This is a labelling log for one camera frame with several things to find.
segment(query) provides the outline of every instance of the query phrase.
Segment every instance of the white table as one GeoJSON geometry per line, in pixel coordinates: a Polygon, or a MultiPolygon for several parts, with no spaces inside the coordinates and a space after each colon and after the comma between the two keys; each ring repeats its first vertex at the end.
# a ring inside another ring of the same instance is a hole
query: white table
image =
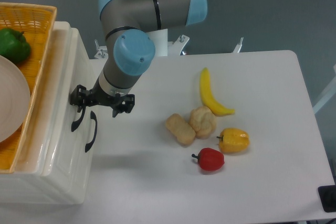
{"type": "MultiPolygon", "coordinates": [[[[98,75],[103,61],[92,62],[98,75]]],[[[0,205],[6,223],[235,224],[329,219],[317,188],[333,184],[297,57],[290,51],[156,58],[132,89],[131,114],[100,110],[87,197],[80,206],[0,205]],[[164,128],[201,105],[198,76],[236,114],[218,118],[209,140],[179,146],[164,128]],[[191,158],[218,149],[216,135],[238,127],[246,153],[203,174],[191,158]]]]}

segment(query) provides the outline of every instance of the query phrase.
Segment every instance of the banana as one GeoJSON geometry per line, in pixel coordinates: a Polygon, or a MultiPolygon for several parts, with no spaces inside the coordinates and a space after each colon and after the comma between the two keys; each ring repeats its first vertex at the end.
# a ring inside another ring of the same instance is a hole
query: banana
{"type": "Polygon", "coordinates": [[[228,109],[219,102],[212,95],[210,72],[208,68],[204,68],[201,72],[199,90],[201,93],[201,99],[205,106],[207,106],[214,115],[225,116],[235,113],[234,109],[228,109]]]}

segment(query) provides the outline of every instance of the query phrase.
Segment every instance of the orange basket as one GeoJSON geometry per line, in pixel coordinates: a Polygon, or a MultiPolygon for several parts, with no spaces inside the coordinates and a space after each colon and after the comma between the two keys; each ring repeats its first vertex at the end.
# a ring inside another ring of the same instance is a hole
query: orange basket
{"type": "Polygon", "coordinates": [[[17,64],[30,89],[28,113],[21,127],[0,143],[0,173],[14,172],[26,140],[29,120],[46,62],[47,48],[56,14],[57,9],[53,6],[0,2],[0,29],[9,27],[17,31],[24,31],[24,36],[32,48],[28,59],[17,64]]]}

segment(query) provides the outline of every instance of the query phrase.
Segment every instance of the green bell pepper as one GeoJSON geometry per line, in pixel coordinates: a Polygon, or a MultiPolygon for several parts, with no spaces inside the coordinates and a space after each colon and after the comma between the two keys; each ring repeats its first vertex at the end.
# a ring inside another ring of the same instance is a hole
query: green bell pepper
{"type": "Polygon", "coordinates": [[[31,48],[23,33],[11,28],[1,29],[0,55],[13,63],[19,63],[27,59],[31,48]]]}

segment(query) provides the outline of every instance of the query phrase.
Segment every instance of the white plate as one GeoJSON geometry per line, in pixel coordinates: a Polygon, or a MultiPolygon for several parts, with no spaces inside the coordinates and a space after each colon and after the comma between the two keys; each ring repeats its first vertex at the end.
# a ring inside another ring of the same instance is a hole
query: white plate
{"type": "Polygon", "coordinates": [[[0,142],[21,126],[28,113],[29,101],[26,78],[16,65],[0,56],[0,142]]]}

